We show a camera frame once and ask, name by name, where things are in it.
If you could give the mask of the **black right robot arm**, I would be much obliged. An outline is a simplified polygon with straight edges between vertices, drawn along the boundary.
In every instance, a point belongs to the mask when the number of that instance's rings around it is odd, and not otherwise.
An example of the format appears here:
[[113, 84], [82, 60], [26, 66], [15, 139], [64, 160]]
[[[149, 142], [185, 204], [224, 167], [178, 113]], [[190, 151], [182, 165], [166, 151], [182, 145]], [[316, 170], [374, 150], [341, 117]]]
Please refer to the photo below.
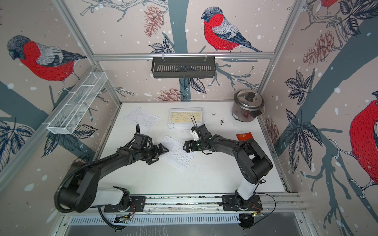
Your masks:
[[220, 135], [212, 135], [204, 124], [193, 126], [191, 134], [194, 139], [184, 142], [185, 152], [204, 153], [207, 150], [209, 151], [207, 154], [221, 152], [235, 158], [243, 179], [228, 205], [240, 210], [257, 208], [253, 204], [256, 189], [264, 182], [262, 178], [273, 168], [273, 163], [260, 145], [253, 138], [236, 141]]

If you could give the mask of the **green keyboard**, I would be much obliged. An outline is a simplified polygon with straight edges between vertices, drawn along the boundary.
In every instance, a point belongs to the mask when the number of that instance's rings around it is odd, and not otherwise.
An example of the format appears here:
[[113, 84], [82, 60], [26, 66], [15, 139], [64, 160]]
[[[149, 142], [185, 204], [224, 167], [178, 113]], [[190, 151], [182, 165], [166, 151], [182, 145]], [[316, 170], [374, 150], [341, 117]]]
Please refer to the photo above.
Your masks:
[[178, 130], [190, 130], [192, 127], [194, 127], [193, 124], [179, 124], [179, 123], [169, 123], [168, 127], [170, 129], [178, 129]]

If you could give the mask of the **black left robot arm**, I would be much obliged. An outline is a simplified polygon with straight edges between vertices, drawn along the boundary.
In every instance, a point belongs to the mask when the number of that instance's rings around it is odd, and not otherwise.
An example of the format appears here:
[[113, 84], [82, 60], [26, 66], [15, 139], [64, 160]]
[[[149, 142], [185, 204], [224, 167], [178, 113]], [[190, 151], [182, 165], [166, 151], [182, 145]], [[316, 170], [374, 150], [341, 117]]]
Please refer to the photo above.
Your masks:
[[103, 177], [137, 161], [151, 165], [168, 152], [163, 144], [153, 144], [151, 137], [136, 134], [131, 142], [110, 156], [89, 163], [77, 162], [54, 194], [55, 208], [61, 213], [84, 212], [94, 203], [98, 183]]

